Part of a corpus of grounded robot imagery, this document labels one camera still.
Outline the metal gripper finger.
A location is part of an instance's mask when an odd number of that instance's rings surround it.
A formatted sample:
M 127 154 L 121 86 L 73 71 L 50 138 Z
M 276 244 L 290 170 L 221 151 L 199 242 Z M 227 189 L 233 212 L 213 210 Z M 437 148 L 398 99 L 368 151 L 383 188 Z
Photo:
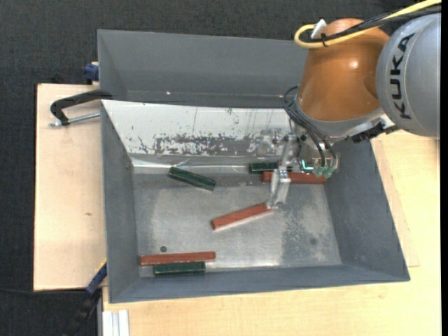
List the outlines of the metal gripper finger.
M 284 204 L 291 184 L 287 169 L 279 169 L 279 180 L 276 187 L 276 204 Z
M 278 204 L 278 190 L 280 184 L 280 172 L 275 169 L 269 182 L 269 198 L 267 200 L 267 208 L 274 209 Z

